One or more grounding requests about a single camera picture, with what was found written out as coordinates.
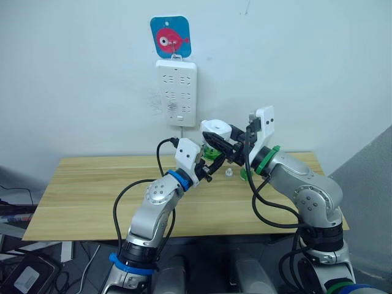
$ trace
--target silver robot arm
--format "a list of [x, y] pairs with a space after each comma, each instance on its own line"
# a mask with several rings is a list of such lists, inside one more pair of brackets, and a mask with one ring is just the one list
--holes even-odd
[[[222, 129], [230, 130], [230, 135], [221, 134]], [[280, 151], [279, 146], [273, 149], [265, 146], [274, 132], [273, 107], [260, 108], [249, 115], [247, 132], [251, 151], [248, 154], [244, 152], [247, 133], [235, 126], [223, 121], [203, 121], [201, 131], [211, 153], [218, 151], [229, 162], [240, 166], [249, 156], [249, 164], [255, 173], [268, 177], [269, 183], [298, 208], [302, 222], [310, 228], [300, 230], [300, 246], [310, 247], [298, 264], [304, 291], [315, 294], [327, 293], [332, 287], [339, 290], [341, 287], [357, 287], [351, 285], [355, 285], [355, 277], [349, 249], [343, 240], [339, 209], [342, 189], [332, 179], [314, 173], [300, 160]], [[230, 144], [229, 138], [236, 143]], [[361, 288], [360, 293], [383, 292]]]
[[132, 218], [121, 253], [110, 255], [113, 266], [103, 294], [141, 293], [148, 287], [164, 245], [170, 213], [190, 187], [197, 187], [203, 178], [211, 181], [211, 175], [224, 162], [220, 157], [210, 166], [205, 165], [200, 146], [187, 138], [179, 139], [176, 148], [176, 170], [169, 170], [147, 187], [143, 203]]

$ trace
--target fish cartoon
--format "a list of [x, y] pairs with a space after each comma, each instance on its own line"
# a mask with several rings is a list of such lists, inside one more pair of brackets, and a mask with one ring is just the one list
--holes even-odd
[[166, 53], [173, 53], [177, 51], [183, 42], [189, 43], [188, 38], [181, 38], [181, 36], [173, 29], [163, 28], [157, 32], [156, 40], [159, 48]]

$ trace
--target blue band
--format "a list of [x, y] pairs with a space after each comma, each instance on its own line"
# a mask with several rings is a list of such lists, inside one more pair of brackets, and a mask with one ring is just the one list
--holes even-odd
[[173, 170], [168, 170], [167, 173], [168, 173], [169, 175], [174, 176], [175, 179], [176, 179], [177, 181], [179, 181], [179, 183], [182, 185], [182, 187], [183, 187], [183, 189], [184, 189], [184, 192], [188, 191], [188, 189], [189, 189], [189, 183], [188, 183], [188, 181], [187, 181], [186, 179], [184, 179], [182, 176], [180, 176], [178, 173], [176, 173], [176, 172], [173, 171]]
[[349, 285], [344, 288], [342, 288], [339, 292], [339, 294], [349, 294], [353, 292], [356, 289], [361, 289], [361, 288], [374, 288], [373, 286], [370, 285], [365, 285], [365, 284], [354, 284], [354, 285]]
[[150, 276], [153, 274], [154, 270], [149, 268], [133, 268], [131, 266], [127, 266], [118, 260], [117, 254], [111, 253], [109, 255], [109, 260], [115, 264], [115, 266], [122, 271], [131, 274], [139, 274], [141, 276]]

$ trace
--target green band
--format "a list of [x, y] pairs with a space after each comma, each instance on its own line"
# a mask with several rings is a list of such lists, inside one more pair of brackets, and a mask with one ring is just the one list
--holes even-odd
[[337, 289], [345, 287], [345, 286], [353, 285], [353, 284], [354, 284], [353, 282], [340, 282], [340, 283], [334, 284], [332, 287], [330, 287], [328, 289], [326, 294], [333, 294], [333, 292], [336, 291]]
[[260, 162], [260, 164], [258, 165], [258, 167], [256, 168], [256, 174], [261, 174], [263, 168], [265, 168], [265, 166], [270, 162], [270, 160], [272, 159], [272, 157], [274, 157], [274, 155], [281, 149], [281, 147], [279, 145], [276, 145], [274, 148], [272, 148], [269, 153], [266, 155], [266, 157], [264, 157], [264, 159]]

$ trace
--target table top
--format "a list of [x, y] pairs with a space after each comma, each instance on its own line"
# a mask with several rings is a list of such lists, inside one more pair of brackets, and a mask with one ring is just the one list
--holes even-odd
[[[313, 171], [323, 173], [312, 153], [292, 153]], [[174, 169], [173, 156], [162, 156], [164, 170]], [[231, 167], [233, 176], [225, 176]], [[257, 219], [251, 207], [252, 192], [239, 177], [240, 167], [224, 164], [190, 188], [179, 201], [172, 236], [246, 235], [288, 233], [294, 229], [274, 228]], [[124, 187], [139, 179], [160, 177], [155, 156], [63, 158], [48, 185], [23, 240], [108, 240], [116, 239], [113, 203]], [[255, 177], [255, 184], [262, 181]], [[148, 183], [136, 185], [121, 199], [118, 220], [123, 236], [132, 216], [142, 203]], [[270, 185], [262, 190], [269, 201], [295, 208], [293, 203]], [[295, 223], [292, 214], [269, 206], [258, 206], [262, 215], [282, 224]], [[348, 225], [344, 220], [344, 229]]]

